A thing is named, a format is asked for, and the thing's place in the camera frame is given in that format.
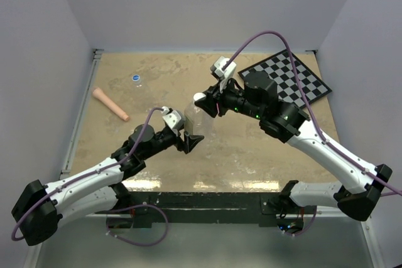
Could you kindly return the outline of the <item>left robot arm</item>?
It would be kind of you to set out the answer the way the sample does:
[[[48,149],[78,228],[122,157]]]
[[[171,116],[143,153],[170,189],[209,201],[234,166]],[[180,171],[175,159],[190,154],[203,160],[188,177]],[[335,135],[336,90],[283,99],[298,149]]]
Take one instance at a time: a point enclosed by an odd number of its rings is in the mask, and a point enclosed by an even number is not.
[[[150,125],[140,125],[99,164],[63,180],[28,183],[11,210],[16,221],[12,240],[35,246],[80,217],[96,212],[125,212],[130,206],[130,194],[124,180],[137,175],[145,169],[147,159],[169,147],[188,154],[203,139],[203,135],[180,133],[169,126],[156,132]]]

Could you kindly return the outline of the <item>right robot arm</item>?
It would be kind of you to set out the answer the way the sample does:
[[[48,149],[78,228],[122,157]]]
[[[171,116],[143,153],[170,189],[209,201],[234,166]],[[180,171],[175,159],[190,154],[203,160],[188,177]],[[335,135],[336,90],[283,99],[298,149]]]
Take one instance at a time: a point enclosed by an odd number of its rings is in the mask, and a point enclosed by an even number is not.
[[[328,206],[357,221],[366,221],[377,205],[392,169],[373,165],[333,141],[320,137],[308,114],[278,97],[277,84],[267,74],[249,73],[243,88],[230,78],[193,96],[194,104],[211,117],[228,110],[258,120],[272,138],[311,157],[336,177],[333,183],[289,181],[272,205],[286,213],[306,206]]]

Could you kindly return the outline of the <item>large clear plastic bottle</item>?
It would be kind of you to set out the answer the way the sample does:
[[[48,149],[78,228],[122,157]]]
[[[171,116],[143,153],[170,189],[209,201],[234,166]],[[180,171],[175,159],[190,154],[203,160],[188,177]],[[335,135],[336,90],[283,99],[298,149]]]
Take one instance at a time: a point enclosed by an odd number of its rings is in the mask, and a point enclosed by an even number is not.
[[[211,139],[214,133],[214,119],[202,109],[197,107],[192,100],[184,111],[184,129],[191,135],[203,135]]]

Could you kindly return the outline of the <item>small clear plastic bottle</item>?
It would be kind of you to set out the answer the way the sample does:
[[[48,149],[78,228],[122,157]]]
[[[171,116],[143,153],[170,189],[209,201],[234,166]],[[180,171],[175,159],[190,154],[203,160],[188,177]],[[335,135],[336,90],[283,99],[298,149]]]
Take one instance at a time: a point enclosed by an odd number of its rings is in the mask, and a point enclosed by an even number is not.
[[[141,88],[141,87],[143,87],[144,86],[144,84],[143,84],[143,78],[140,76],[140,80],[138,80],[138,81],[133,81],[133,85],[136,87],[136,88]]]

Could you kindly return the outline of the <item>white bottle cap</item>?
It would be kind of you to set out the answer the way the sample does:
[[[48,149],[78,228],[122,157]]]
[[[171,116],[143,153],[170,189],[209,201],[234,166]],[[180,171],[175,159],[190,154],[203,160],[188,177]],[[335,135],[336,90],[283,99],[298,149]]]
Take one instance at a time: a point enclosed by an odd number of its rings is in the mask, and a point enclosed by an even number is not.
[[[194,96],[193,96],[193,100],[196,102],[196,101],[199,101],[199,100],[202,100],[202,99],[204,99],[205,98],[205,94],[204,93],[202,93],[202,92],[197,92],[196,94],[194,94]]]

